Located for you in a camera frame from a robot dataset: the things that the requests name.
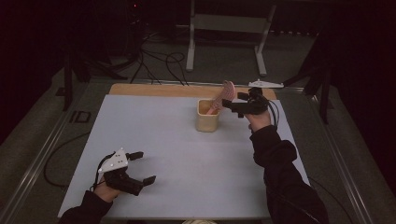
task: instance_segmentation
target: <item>person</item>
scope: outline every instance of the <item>person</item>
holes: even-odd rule
[[[295,146],[281,140],[271,124],[268,111],[260,115],[246,114],[253,160],[264,168],[267,205],[275,224],[329,223],[326,207],[317,193],[303,181],[293,165],[297,159]],[[99,223],[120,191],[106,185],[104,179],[94,192],[86,191],[81,206],[67,210],[61,224]]]

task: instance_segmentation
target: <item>floor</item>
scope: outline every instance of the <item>floor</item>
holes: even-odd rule
[[[146,67],[139,70],[134,83],[150,83],[151,80],[155,83],[158,79],[161,83],[180,84],[177,78],[183,80],[183,76],[190,84],[220,84],[223,80],[231,80],[236,85],[246,86],[258,78],[281,83],[297,74],[315,41],[306,36],[270,34],[263,53],[268,76],[259,77],[253,53],[254,37],[217,42],[208,40],[207,34],[201,33],[196,46],[194,70],[187,73],[186,59],[182,55],[187,55],[188,41],[186,31],[179,31],[180,35],[174,40],[151,34],[143,46]],[[180,64],[166,64],[163,61],[166,55],[173,52],[179,52],[172,56],[180,59]],[[122,58],[113,60],[116,63]],[[135,63],[119,71],[120,75],[128,77],[124,81],[111,79],[96,71],[92,71],[90,83],[74,80],[74,103],[71,110],[65,112],[62,111],[63,97],[55,96],[56,91],[63,86],[63,70],[54,75],[52,87],[0,146],[0,162],[4,165],[0,171],[0,222],[41,224],[58,220],[66,185],[78,164],[103,97],[112,84],[130,82],[138,65]],[[276,97],[285,107],[305,170],[313,188],[326,204],[330,222],[393,223],[396,220],[395,198],[377,170],[337,89],[331,88],[331,106],[328,110],[330,123],[325,125],[318,116],[315,98],[301,93],[305,82],[301,80],[290,88],[276,90]],[[92,117],[87,123],[70,122],[73,111],[88,111]],[[25,183],[25,179],[32,180],[32,183]],[[125,222],[104,220],[103,223]],[[260,220],[217,222],[261,223]],[[173,224],[181,223],[181,220],[148,223]]]

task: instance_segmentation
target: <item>black jacket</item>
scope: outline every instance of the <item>black jacket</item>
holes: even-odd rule
[[[297,159],[294,145],[289,141],[281,141],[274,126],[258,130],[250,136],[250,140],[254,147],[254,161],[265,168],[267,204],[273,222],[329,223],[322,200],[305,184],[292,163]],[[86,191],[81,206],[64,212],[59,223],[99,223],[111,205],[112,203],[106,203],[92,192]]]

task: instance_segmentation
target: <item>pink object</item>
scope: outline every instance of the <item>pink object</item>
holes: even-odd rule
[[[233,98],[235,98],[235,86],[231,81],[225,80],[223,82],[223,90],[213,101],[212,105],[210,106],[210,109],[207,111],[206,114],[211,115],[215,110],[217,109],[221,110],[223,108],[222,106],[223,99],[232,101]]]

